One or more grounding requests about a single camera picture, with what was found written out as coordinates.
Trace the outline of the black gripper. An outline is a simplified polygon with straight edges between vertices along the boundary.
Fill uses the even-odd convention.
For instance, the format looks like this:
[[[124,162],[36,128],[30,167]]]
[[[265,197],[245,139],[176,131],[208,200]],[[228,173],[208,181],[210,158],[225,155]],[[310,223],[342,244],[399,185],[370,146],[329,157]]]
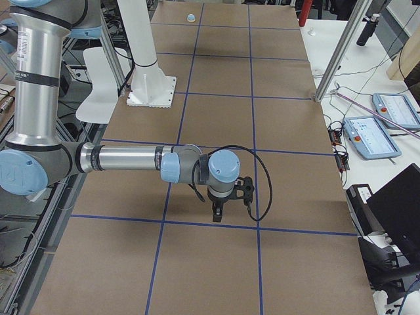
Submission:
[[[207,196],[212,201],[213,222],[221,222],[224,204],[229,200],[235,200],[237,193],[234,190],[228,192],[218,192],[208,189]]]

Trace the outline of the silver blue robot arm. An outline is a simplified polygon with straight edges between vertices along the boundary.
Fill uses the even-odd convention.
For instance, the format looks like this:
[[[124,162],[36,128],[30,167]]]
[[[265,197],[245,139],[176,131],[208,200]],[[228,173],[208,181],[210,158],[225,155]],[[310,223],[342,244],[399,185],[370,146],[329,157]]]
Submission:
[[[99,1],[12,1],[18,25],[14,129],[1,151],[1,187],[26,196],[68,176],[107,170],[159,171],[162,180],[207,187],[213,220],[245,181],[234,152],[203,154],[194,145],[101,146],[64,142],[56,133],[62,46],[65,37],[98,38]]]

